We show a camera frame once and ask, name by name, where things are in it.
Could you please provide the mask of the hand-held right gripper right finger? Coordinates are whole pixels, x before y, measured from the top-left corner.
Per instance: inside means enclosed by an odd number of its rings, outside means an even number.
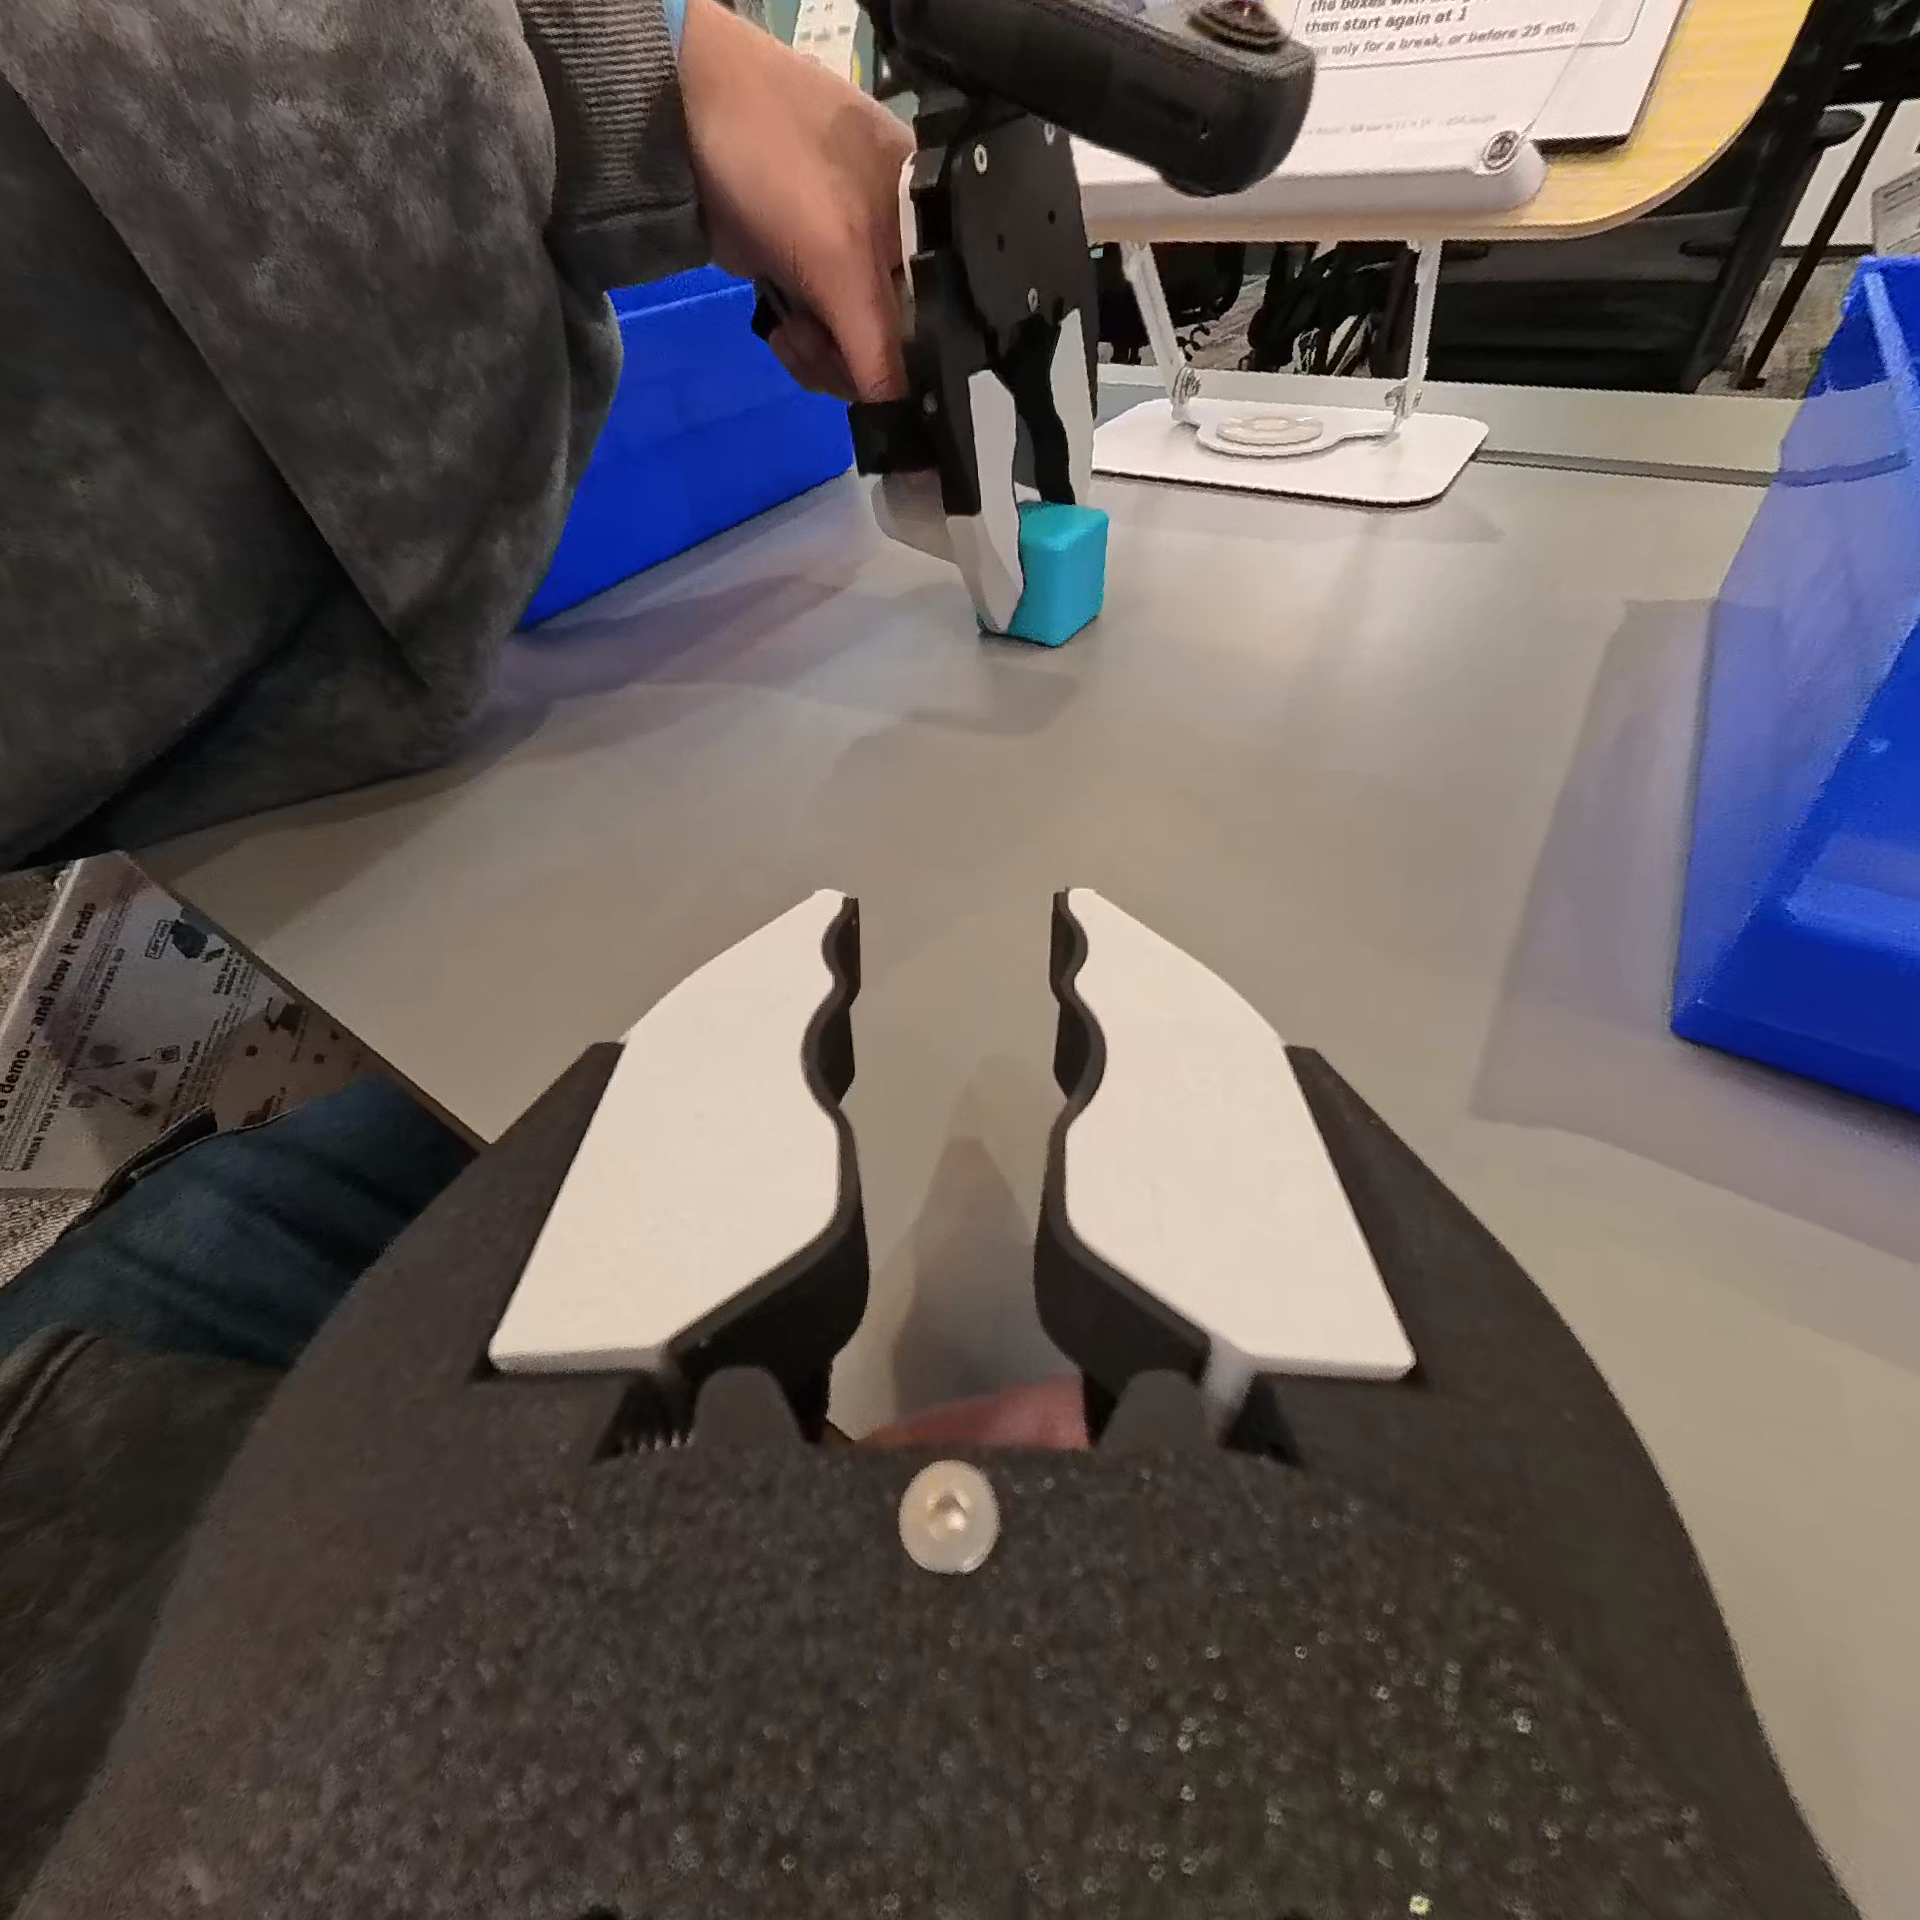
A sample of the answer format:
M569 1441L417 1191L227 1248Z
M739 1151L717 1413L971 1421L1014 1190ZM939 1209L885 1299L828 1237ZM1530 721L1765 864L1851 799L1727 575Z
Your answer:
M1099 1427L1147 1378L1231 1435L1273 1380L1404 1384L1416 1347L1275 1026L1094 887L1050 902L1034 1301Z

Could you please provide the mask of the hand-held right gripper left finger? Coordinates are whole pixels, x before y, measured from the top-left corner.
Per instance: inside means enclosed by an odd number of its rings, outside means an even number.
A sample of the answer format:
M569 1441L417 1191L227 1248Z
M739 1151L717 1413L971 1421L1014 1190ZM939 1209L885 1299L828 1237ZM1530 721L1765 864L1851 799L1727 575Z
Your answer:
M853 1120L857 901L815 889L630 1026L487 1343L504 1378L630 1378L671 1417L721 1371L830 1435L871 1301Z

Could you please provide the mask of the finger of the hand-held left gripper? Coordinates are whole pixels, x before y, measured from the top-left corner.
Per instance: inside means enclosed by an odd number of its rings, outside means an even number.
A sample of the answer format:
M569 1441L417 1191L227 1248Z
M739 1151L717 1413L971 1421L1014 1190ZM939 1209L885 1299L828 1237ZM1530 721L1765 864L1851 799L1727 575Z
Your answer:
M983 632L1012 636L1022 601L1018 402L994 371L969 377L979 510L960 520L960 571Z
M1034 320L1021 345L1021 483L1052 504L1090 504L1097 359L1086 314Z

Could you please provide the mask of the cyan cube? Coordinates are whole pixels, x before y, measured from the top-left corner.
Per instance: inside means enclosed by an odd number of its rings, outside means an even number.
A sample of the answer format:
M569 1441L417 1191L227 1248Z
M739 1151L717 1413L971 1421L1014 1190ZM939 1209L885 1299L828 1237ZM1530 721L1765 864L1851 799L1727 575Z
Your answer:
M1100 615L1111 516L1070 501L1021 500L1022 599L1005 629L986 636L1057 650Z

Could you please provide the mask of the blue plastic bin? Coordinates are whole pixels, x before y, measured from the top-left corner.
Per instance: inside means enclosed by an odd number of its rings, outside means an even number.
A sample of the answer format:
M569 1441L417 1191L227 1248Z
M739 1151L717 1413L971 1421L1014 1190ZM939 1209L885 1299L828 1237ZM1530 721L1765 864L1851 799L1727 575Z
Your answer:
M1918 1111L1918 262L1871 256L1713 609L1670 1026Z
M520 629L731 533L853 466L851 412L757 335L757 292L715 267L619 288L622 372Z

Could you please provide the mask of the person's left forearm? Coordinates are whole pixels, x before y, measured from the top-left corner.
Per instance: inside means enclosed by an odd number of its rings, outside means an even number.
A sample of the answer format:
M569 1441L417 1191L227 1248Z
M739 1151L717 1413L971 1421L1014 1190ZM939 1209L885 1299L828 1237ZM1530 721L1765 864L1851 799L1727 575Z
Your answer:
M6 4L6 869L455 755L709 262L659 4Z

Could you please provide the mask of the grey desk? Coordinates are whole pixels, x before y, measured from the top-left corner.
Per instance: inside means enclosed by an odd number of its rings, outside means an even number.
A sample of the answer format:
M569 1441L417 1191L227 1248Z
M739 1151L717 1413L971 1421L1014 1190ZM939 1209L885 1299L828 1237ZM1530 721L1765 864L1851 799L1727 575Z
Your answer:
M1481 412L1495 447L1761 470L1790 421ZM1859 1911L1916 1914L1916 1119L1666 1024L1713 599L1764 490L1099 495L1106 612L1057 651L979 639L848 476L513 645L463 764L143 864L482 1138L744 932L861 897L853 1433L1055 1366L1045 939L1057 889L1103 892L1553 1295Z

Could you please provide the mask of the person's left hand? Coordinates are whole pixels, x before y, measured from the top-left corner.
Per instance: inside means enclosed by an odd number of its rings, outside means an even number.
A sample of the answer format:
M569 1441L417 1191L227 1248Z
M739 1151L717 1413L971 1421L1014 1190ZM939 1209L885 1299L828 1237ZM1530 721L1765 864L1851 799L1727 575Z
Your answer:
M913 135L726 4L684 4L677 71L712 256L781 293L775 355L815 393L901 398L898 183Z

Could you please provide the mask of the wooden document stand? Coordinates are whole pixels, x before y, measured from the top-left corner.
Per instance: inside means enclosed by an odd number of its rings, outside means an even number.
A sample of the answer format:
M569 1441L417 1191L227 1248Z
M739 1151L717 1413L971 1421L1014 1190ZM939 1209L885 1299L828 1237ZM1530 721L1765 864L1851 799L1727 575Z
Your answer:
M1303 127L1268 180L1193 199L1142 164L1078 141L1088 239L1118 250L1165 385L1142 423L1108 421L1094 433L1094 470L1359 508L1440 500L1486 438L1485 421L1421 412L1443 245L1573 241L1664 204L1747 127L1809 12L1787 2L1688 4L1637 130L1608 146L1547 146L1513 131L1417 146L1322 141ZM1201 241L1409 243L1409 371L1376 400L1202 396L1154 256L1156 245Z

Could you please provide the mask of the person's blue jeans leg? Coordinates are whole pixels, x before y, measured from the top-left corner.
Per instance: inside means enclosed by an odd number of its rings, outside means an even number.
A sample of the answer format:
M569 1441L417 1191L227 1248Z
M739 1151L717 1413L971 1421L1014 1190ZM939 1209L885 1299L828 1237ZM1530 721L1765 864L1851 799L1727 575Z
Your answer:
M6 1286L3 1353L83 1332L288 1370L473 1158L378 1074L257 1125L184 1123Z

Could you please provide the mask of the printed instruction sheet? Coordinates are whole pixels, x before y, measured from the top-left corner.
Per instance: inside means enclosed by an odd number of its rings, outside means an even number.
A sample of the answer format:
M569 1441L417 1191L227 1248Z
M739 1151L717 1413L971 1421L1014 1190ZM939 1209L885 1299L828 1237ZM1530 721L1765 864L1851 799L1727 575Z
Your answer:
M1306 135L1608 146L1638 123L1685 2L1275 2L1313 55Z

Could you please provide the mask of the printed instruction poster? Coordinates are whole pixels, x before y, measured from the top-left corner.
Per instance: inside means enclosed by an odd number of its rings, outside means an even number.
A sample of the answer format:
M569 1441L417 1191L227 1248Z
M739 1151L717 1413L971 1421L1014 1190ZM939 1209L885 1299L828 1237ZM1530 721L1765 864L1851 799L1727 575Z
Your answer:
M121 854L72 864L3 1020L3 1187L102 1187L192 1116L262 1123L374 1054Z

